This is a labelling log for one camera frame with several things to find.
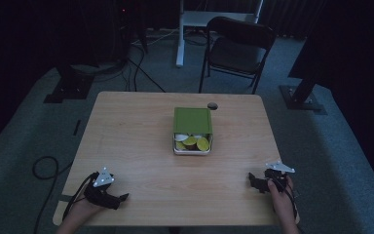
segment yellow lemon slice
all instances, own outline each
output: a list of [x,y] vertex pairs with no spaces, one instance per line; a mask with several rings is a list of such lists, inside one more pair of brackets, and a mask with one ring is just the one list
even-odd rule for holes
[[195,137],[188,136],[188,138],[184,139],[182,142],[186,146],[187,149],[189,150],[196,149],[197,139]]
[[178,149],[178,150],[183,150],[183,149],[186,149],[186,146],[184,146],[184,144],[182,142],[177,141],[175,143],[175,148]]
[[201,151],[208,151],[208,149],[209,149],[209,143],[208,143],[207,138],[201,137],[201,138],[197,139],[197,147]]

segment chair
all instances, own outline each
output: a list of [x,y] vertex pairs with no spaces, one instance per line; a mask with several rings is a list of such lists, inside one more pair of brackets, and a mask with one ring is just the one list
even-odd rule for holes
[[[214,43],[210,37],[213,31],[219,35]],[[211,70],[216,70],[252,79],[249,87],[253,86],[254,94],[266,57],[275,43],[275,32],[262,24],[215,17],[206,26],[206,36],[199,93],[202,92],[207,67],[207,76]]]

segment dark curtain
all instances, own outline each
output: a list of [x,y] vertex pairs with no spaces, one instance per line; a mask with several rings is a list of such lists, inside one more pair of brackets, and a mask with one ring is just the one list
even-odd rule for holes
[[[78,0],[0,1],[0,132],[37,79],[54,67],[54,45],[70,63],[94,64]],[[45,20],[52,24],[49,32]],[[51,34],[59,39],[52,41]]]
[[374,171],[374,1],[328,0],[289,76],[330,89]]
[[[326,0],[264,0],[259,23],[266,24],[281,37],[305,39],[317,21]],[[177,28],[179,1],[146,1],[146,23],[150,28]],[[254,13],[255,0],[185,0],[186,11]]]

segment black wall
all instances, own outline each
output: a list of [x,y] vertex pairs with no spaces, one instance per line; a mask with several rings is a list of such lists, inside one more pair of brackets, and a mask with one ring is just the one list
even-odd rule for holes
[[0,132],[37,79],[56,66],[55,56],[95,64],[77,3],[0,1]]
[[331,90],[374,171],[374,1],[328,0],[289,76]]

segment green lid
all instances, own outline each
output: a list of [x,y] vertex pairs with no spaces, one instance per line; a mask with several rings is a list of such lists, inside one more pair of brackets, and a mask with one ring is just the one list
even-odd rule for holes
[[174,108],[175,134],[212,134],[211,113],[207,108]]

